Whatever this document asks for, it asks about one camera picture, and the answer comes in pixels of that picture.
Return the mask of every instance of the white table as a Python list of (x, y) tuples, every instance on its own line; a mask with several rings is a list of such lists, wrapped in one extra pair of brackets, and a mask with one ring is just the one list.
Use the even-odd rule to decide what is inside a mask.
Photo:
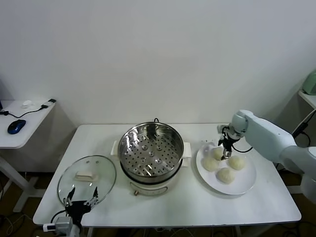
[[(40, 106), (46, 101), (33, 101), (33, 105), (24, 109), (21, 107), (23, 101), (1, 101), (3, 110), (9, 111), (10, 113), (20, 116), (28, 111), (34, 111), (40, 108)], [(11, 115), (0, 115), (0, 149), (18, 149), (23, 147), (29, 138), (33, 135), (35, 130), (52, 110), (55, 104), (43, 109), (41, 111), (30, 113), (23, 116), (20, 119), (26, 120), (25, 126), (17, 134), (9, 134), (7, 132), (8, 126), (17, 118)], [(20, 196), (13, 212), (20, 212), (29, 197), (41, 198), (45, 193), (45, 190), (37, 190), (33, 186), (37, 181), (37, 177), (33, 177), (28, 182), (25, 180), (5, 159), (0, 157), (0, 171), (5, 174), (10, 180), (7, 182), (3, 189), (3, 193), (7, 191), (12, 182), (19, 186), (23, 193)]]
[[(110, 195), (84, 215), (84, 227), (201, 227), (239, 226), (294, 222), (301, 219), (295, 202), (272, 162), (251, 151), (257, 169), (253, 189), (241, 196), (221, 194), (203, 182), (196, 171), (195, 155), (207, 141), (217, 141), (217, 124), (172, 124), (186, 142), (191, 143), (191, 167), (180, 169), (177, 185), (159, 197), (134, 196), (119, 160), (117, 181)], [(57, 184), (65, 169), (89, 155), (110, 157), (113, 142), (132, 125), (81, 125), (62, 158), (38, 209), (36, 224), (49, 223), (53, 214), (64, 209), (57, 197)], [(248, 149), (245, 141), (237, 144)]]

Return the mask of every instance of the white plate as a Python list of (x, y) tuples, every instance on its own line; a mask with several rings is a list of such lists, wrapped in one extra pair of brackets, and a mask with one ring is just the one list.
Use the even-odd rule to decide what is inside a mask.
[[(239, 157), (243, 157), (246, 162), (246, 166), (242, 170), (234, 170), (230, 168), (228, 165), (228, 160), (220, 161), (219, 168), (214, 172), (209, 172), (202, 166), (202, 159), (211, 155), (212, 149), (216, 148), (217, 146), (214, 143), (207, 143), (203, 145), (197, 153), (197, 169), (200, 173), (203, 180), (212, 188), (220, 191), (224, 194), (229, 195), (240, 195), (244, 194), (249, 191), (255, 184), (257, 178), (256, 167), (251, 160), (251, 157), (247, 156), (247, 154), (239, 153), (233, 151), (232, 155), (237, 155)], [(224, 167), (228, 167), (235, 175), (235, 180), (230, 184), (225, 184), (219, 181), (216, 178), (216, 173)]]

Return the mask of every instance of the computer mouse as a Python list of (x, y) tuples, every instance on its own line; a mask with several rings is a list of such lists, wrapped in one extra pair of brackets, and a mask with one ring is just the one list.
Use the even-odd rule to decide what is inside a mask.
[(18, 133), (22, 127), (26, 124), (26, 121), (23, 119), (18, 119), (16, 121), (13, 121), (9, 127), (8, 127), (8, 133), (10, 134), (16, 134)]

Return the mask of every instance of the black cable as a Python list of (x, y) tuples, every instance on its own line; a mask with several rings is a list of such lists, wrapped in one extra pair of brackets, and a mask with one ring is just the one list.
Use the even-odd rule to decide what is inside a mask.
[(316, 113), (316, 111), (314, 111), (314, 113), (312, 113), (312, 115), (310, 116), (310, 118), (309, 118), (305, 123), (308, 123), (308, 122), (312, 119), (312, 117), (315, 115), (315, 113)]
[(301, 131), (301, 133), (308, 138), (308, 147), (309, 147), (311, 145), (311, 138), (309, 137), (309, 135), (306, 132)]
[(53, 217), (51, 218), (50, 222), (53, 223), (53, 220), (55, 219), (55, 217), (56, 217), (57, 215), (59, 215), (60, 213), (63, 213), (63, 212), (66, 212), (66, 210), (59, 211), (59, 212), (57, 212), (55, 215), (53, 215)]
[(24, 115), (27, 115), (27, 114), (30, 114), (30, 113), (34, 113), (34, 112), (38, 112), (38, 111), (40, 111), (40, 110), (42, 110), (42, 109), (44, 109), (44, 107), (40, 107), (38, 110), (26, 112), (26, 113), (22, 114), (21, 116), (13, 115), (13, 114), (11, 114), (9, 111), (1, 111), (0, 114), (5, 115), (5, 116), (11, 115), (11, 116), (13, 116), (13, 117), (19, 119), (19, 118), (23, 117)]
[(250, 152), (250, 151), (253, 149), (253, 147), (250, 147), (247, 151), (240, 151), (240, 150), (237, 150), (237, 149), (234, 147), (233, 144), (232, 144), (232, 148), (233, 148), (235, 151), (240, 152), (240, 153), (247, 153), (247, 152)]

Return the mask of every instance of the shelf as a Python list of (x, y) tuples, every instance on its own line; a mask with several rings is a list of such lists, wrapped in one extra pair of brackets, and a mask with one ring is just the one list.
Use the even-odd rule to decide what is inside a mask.
[(308, 95), (303, 91), (299, 91), (298, 94), (310, 105), (313, 109), (316, 109), (316, 95)]

